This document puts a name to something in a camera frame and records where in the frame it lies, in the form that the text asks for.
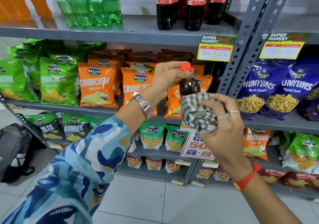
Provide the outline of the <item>person's left hand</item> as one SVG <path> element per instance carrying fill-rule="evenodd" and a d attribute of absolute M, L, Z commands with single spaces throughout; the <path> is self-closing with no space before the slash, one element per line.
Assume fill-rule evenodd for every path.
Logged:
<path fill-rule="evenodd" d="M 193 76 L 194 69 L 187 61 L 158 63 L 150 84 L 140 95 L 154 109 L 167 96 L 167 89 L 178 85 L 181 79 Z"/>

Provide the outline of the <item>person's right hand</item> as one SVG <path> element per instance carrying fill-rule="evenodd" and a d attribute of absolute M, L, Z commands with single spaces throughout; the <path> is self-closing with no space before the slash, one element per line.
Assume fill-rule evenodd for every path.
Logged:
<path fill-rule="evenodd" d="M 201 139 L 208 145 L 209 150 L 227 173 L 228 170 L 234 171 L 236 166 L 252 166 L 243 154 L 243 131 L 244 122 L 240 115 L 239 122 L 218 121 L 217 129 L 214 132 L 199 133 Z"/>

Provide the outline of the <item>black and white checked cloth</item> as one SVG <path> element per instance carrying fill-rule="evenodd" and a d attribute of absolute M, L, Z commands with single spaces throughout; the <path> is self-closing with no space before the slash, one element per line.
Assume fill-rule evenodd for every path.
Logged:
<path fill-rule="evenodd" d="M 212 100 L 212 94 L 194 93 L 179 100 L 186 126 L 197 133 L 211 133 L 217 129 L 217 117 L 211 108 L 200 103 L 204 100 Z"/>

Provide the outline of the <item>red-capped dark cola bottle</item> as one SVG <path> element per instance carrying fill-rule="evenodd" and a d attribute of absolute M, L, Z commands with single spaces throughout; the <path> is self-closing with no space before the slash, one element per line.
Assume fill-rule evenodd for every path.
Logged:
<path fill-rule="evenodd" d="M 181 70 L 188 71 L 191 73 L 194 72 L 194 69 L 191 67 L 191 64 L 189 62 L 183 63 L 181 65 Z M 197 81 L 197 78 L 193 74 L 191 74 L 190 77 L 183 78 L 180 80 L 179 94 L 181 99 L 195 93 L 201 93 L 201 88 Z"/>

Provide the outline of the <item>person's right forearm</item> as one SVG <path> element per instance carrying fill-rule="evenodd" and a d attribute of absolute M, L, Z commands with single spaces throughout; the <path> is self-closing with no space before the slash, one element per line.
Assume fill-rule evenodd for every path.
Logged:
<path fill-rule="evenodd" d="M 252 166 L 228 173 L 260 224 L 302 224 Z"/>

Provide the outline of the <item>person's left forearm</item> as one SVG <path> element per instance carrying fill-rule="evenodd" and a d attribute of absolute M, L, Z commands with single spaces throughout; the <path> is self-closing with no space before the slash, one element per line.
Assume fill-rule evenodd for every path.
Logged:
<path fill-rule="evenodd" d="M 50 163 L 2 224 L 93 224 L 92 216 L 146 117 L 136 101 L 76 141 Z"/>

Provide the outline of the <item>small black price tag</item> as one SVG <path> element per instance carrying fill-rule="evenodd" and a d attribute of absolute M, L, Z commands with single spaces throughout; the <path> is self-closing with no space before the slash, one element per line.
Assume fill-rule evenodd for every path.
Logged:
<path fill-rule="evenodd" d="M 130 62 L 130 68 L 138 71 L 139 73 L 152 72 L 154 67 L 145 62 Z"/>

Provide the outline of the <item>yellow and green price tag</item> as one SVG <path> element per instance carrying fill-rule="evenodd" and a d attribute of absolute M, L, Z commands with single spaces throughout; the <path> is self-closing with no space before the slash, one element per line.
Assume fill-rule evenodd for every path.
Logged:
<path fill-rule="evenodd" d="M 259 58 L 295 60 L 311 33 L 271 32 L 267 37 Z"/>
<path fill-rule="evenodd" d="M 229 62 L 236 36 L 202 35 L 197 60 Z"/>

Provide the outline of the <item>blue stick snack packet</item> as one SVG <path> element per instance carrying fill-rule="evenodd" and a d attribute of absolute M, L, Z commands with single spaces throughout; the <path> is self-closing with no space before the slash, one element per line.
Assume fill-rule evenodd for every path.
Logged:
<path fill-rule="evenodd" d="M 259 115 L 283 121 L 319 83 L 319 58 L 297 61 L 270 95 Z"/>
<path fill-rule="evenodd" d="M 301 100 L 297 113 L 308 121 L 319 122 L 319 85 Z"/>
<path fill-rule="evenodd" d="M 288 59 L 260 59 L 253 64 L 236 98 L 243 120 L 257 115 L 295 63 Z"/>

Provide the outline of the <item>white and red offer sign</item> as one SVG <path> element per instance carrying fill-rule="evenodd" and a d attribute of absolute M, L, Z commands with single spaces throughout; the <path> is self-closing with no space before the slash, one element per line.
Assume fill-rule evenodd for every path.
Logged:
<path fill-rule="evenodd" d="M 194 129 L 190 129 L 186 126 L 185 121 L 181 121 L 180 130 L 182 132 L 189 133 L 181 150 L 180 156 L 205 159 L 209 161 L 216 160 L 212 152 L 208 149 L 208 145 L 201 139 L 200 135 Z"/>

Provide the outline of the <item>green and white sev packet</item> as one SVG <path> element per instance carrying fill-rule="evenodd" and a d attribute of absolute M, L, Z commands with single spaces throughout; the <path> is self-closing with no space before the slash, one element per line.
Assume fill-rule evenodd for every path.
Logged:
<path fill-rule="evenodd" d="M 168 151 L 181 152 L 189 136 L 189 132 L 181 131 L 178 125 L 166 124 L 165 147 Z"/>
<path fill-rule="evenodd" d="M 165 130 L 164 123 L 144 122 L 138 130 L 144 149 L 158 150 L 162 146 Z"/>

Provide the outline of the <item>green soda bottle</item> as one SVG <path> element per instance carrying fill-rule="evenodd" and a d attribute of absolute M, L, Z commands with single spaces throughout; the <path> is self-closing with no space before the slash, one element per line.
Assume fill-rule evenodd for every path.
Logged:
<path fill-rule="evenodd" d="M 77 27 L 77 20 L 73 13 L 73 9 L 68 0 L 56 0 L 62 15 L 65 19 L 65 22 L 70 27 Z"/>
<path fill-rule="evenodd" d="M 119 24 L 122 21 L 120 0 L 104 0 L 109 25 Z"/>
<path fill-rule="evenodd" d="M 106 4 L 104 0 L 88 0 L 94 23 L 97 27 L 109 26 Z"/>
<path fill-rule="evenodd" d="M 76 18 L 76 23 L 81 28 L 91 28 L 93 21 L 90 15 L 88 0 L 68 0 Z"/>

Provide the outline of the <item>red stick snack packet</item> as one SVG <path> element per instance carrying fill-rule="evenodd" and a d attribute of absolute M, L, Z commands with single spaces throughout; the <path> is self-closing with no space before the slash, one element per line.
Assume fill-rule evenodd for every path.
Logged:
<path fill-rule="evenodd" d="M 319 192 L 319 174 L 290 171 L 279 178 L 282 185 L 293 189 L 309 188 Z"/>
<path fill-rule="evenodd" d="M 285 176 L 288 172 L 289 171 L 286 170 L 261 169 L 258 171 L 258 174 L 266 183 L 273 184 Z"/>

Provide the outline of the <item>row of green chip packets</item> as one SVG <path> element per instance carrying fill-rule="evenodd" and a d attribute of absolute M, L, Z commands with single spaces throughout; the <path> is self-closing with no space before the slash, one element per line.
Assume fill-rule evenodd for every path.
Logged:
<path fill-rule="evenodd" d="M 106 49 L 106 42 L 32 39 L 7 46 L 0 57 L 0 95 L 3 98 L 42 104 L 79 106 L 79 63 L 88 54 Z"/>

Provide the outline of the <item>orange soda bottle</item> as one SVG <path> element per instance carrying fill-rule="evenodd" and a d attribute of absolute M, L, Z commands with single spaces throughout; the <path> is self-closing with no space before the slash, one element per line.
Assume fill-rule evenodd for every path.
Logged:
<path fill-rule="evenodd" d="M 46 0 L 30 0 L 45 29 L 57 29 L 56 22 Z"/>
<path fill-rule="evenodd" d="M 0 25 L 37 29 L 25 0 L 0 0 Z"/>

